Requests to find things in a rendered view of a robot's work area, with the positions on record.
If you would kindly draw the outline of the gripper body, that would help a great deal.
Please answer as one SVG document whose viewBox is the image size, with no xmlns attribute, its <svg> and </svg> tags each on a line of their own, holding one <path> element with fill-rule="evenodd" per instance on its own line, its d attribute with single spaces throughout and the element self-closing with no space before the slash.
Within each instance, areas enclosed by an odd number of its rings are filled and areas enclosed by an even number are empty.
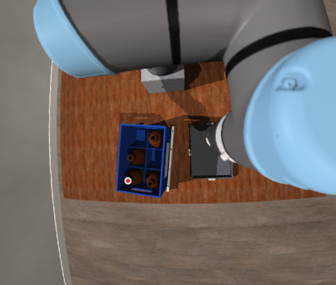
<svg viewBox="0 0 336 285">
<path fill-rule="evenodd" d="M 233 161 L 230 158 L 230 156 L 227 154 L 225 149 L 223 149 L 224 147 L 223 147 L 223 143 L 221 141 L 221 126 L 222 126 L 223 121 L 224 121 L 225 117 L 227 116 L 227 114 L 223 118 L 221 118 L 215 125 L 213 125 L 209 130 L 207 130 L 206 137 L 210 142 L 212 151 L 217 156 L 221 157 L 221 159 L 223 161 L 228 160 L 228 161 L 232 161 L 232 162 L 236 163 L 235 161 Z"/>
</svg>

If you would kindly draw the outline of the blue plastic crate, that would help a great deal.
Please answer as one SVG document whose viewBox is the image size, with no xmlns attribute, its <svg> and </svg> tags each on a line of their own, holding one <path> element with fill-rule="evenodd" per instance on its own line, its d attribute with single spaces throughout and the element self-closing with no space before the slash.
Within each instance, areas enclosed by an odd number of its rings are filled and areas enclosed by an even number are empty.
<svg viewBox="0 0 336 285">
<path fill-rule="evenodd" d="M 162 128 L 160 128 L 162 127 Z M 164 133 L 163 147 L 154 147 L 150 144 L 148 138 L 151 132 L 160 130 Z M 147 197 L 161 198 L 167 187 L 169 160 L 170 160 L 170 140 L 171 130 L 166 126 L 135 124 L 120 133 L 117 175 L 116 175 L 116 191 L 126 192 Z M 135 148 L 146 149 L 145 163 L 134 165 L 128 160 L 129 152 Z M 149 149 L 148 149 L 149 148 Z M 154 148 L 154 150 L 153 150 Z M 134 168 L 145 169 L 144 182 L 139 185 L 132 186 L 125 183 L 127 173 Z M 148 169 L 148 170 L 146 170 Z M 160 190 L 159 188 L 150 188 L 146 184 L 146 177 L 153 170 L 161 171 Z M 136 190 L 148 192 L 141 192 Z"/>
</svg>

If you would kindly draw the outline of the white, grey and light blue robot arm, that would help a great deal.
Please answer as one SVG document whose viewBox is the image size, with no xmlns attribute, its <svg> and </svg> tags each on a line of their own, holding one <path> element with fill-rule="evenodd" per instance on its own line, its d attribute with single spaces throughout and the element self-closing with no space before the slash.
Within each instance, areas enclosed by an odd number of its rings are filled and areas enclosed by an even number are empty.
<svg viewBox="0 0 336 285">
<path fill-rule="evenodd" d="M 230 158 L 336 195 L 336 36 L 323 0 L 38 0 L 34 27 L 76 78 L 223 61 Z"/>
</svg>

